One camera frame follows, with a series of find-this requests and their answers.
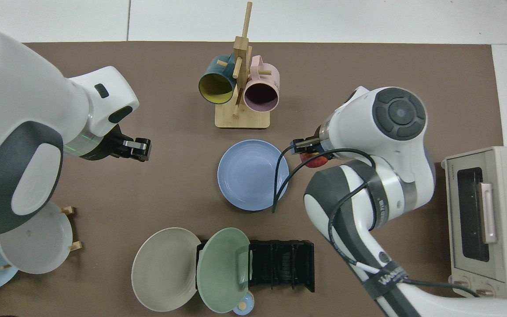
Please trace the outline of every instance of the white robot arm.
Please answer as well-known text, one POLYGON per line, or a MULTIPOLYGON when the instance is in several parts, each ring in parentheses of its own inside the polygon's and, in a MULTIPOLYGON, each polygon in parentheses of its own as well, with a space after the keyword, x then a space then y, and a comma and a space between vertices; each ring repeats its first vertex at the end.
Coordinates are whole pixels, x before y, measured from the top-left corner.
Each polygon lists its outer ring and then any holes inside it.
POLYGON ((0 33, 0 233, 40 210, 54 192, 63 153, 147 160, 150 141, 121 133, 139 102, 108 66, 75 78, 0 33))
POLYGON ((332 236, 385 315, 507 316, 505 299, 449 299, 408 284, 404 269, 370 234, 431 199, 435 175, 424 148, 426 126, 425 109, 411 92, 358 88, 316 135, 293 142, 296 153, 355 148, 369 154, 333 154, 352 160, 312 177, 304 195, 308 216, 326 239, 332 236))

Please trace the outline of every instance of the red apple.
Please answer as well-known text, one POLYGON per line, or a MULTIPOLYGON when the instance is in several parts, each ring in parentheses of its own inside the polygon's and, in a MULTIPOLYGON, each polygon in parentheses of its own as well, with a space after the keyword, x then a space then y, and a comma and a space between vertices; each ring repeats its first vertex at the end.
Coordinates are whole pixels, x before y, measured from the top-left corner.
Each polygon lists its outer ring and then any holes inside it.
MULTIPOLYGON (((300 153, 301 162, 306 162, 310 157, 317 155, 318 153, 300 153)), ((310 161, 306 164, 309 168, 319 168, 320 166, 328 163, 328 159, 326 157, 320 156, 314 161, 310 161)))

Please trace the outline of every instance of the wooden base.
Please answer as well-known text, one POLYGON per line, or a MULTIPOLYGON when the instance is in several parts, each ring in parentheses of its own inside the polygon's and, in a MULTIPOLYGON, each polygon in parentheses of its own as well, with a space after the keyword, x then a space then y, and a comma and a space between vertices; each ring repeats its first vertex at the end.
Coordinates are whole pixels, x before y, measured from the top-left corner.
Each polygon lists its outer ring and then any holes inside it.
POLYGON ((269 112, 255 112, 238 99, 237 89, 232 99, 225 104, 215 105, 215 125, 221 129, 266 129, 269 127, 269 112))
POLYGON ((76 208, 72 207, 72 206, 68 206, 68 207, 62 208, 62 211, 60 211, 60 212, 65 215, 73 215, 74 213, 76 213, 76 208))
POLYGON ((72 243, 72 245, 70 245, 68 247, 68 249, 70 249, 70 252, 71 252, 71 251, 79 250, 82 247, 83 247, 83 245, 81 244, 81 241, 76 241, 76 242, 72 243))

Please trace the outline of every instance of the white floor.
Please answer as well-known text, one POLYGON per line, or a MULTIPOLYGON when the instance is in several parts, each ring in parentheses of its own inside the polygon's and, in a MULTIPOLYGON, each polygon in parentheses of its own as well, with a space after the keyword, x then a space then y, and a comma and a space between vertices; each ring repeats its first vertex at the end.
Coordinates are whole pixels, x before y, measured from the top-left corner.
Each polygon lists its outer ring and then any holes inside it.
MULTIPOLYGON (((507 146, 507 0, 252 2, 252 42, 491 44, 507 146)), ((246 0, 0 0, 0 31, 21 42, 232 42, 245 8, 246 0)))

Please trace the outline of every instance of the toaster oven knob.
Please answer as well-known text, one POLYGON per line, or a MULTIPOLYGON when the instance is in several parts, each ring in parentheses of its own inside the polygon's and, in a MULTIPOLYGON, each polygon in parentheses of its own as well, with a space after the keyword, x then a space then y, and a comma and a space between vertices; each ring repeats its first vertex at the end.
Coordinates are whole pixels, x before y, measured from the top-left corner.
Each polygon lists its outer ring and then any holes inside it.
POLYGON ((494 291, 489 289, 477 289, 477 294, 484 297, 494 297, 494 291))
POLYGON ((467 288, 470 287, 469 279, 467 279, 464 276, 461 276, 461 279, 459 279, 459 280, 454 280, 453 275, 449 275, 448 282, 449 282, 449 284, 459 285, 462 287, 467 287, 467 288))
POLYGON ((490 284, 485 284, 482 289, 477 289, 477 294, 484 297, 495 297, 494 288, 490 284))

